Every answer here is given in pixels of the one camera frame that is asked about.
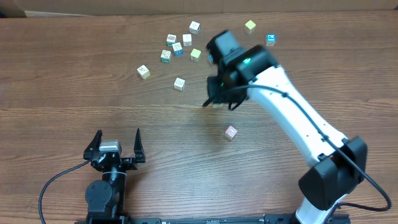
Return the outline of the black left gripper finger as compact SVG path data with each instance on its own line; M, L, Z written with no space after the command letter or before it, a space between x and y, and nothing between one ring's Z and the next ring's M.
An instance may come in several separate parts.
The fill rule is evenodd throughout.
M84 160L90 160L96 151L99 150L103 132L101 129L97 130L93 140L89 143L87 148L83 152Z
M144 154L144 148L142 146L142 141L141 141L140 129L137 129L136 137L135 137L135 141L134 141L134 157L135 157L135 163L145 163L146 162L146 156Z

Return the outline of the wood block letter E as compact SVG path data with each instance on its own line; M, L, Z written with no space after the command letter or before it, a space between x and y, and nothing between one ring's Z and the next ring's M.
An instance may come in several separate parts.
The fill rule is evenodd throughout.
M183 91L185 88L185 80L181 78L176 78L174 82L174 88L179 91Z

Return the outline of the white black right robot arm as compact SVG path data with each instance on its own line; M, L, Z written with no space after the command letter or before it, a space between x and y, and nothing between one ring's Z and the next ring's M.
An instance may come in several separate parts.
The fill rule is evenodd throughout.
M235 110L253 100L277 121L296 145L309 170L298 181L304 200L290 223L336 221L335 210L365 177L368 147L348 139L306 101L283 66L263 46L246 50L238 44L207 44L218 74L208 77L204 102Z

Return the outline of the red sided wood block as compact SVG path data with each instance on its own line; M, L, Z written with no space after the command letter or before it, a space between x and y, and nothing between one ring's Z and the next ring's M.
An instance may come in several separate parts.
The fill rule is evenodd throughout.
M229 140L233 140L234 137L236 136L237 132L238 132L238 131L237 131L234 127L229 126L229 127L227 128L227 130L224 132L224 135L225 135Z

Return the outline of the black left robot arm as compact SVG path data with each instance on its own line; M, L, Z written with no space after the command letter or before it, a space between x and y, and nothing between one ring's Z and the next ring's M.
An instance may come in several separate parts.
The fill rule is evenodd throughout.
M136 170L145 163L146 156L137 130L134 142L134 155L122 157L122 147L118 140L102 140L103 132L97 131L83 153L83 158L102 173L101 179L86 188L85 200L88 204L87 223L131 223L132 218L124 211L126 172Z

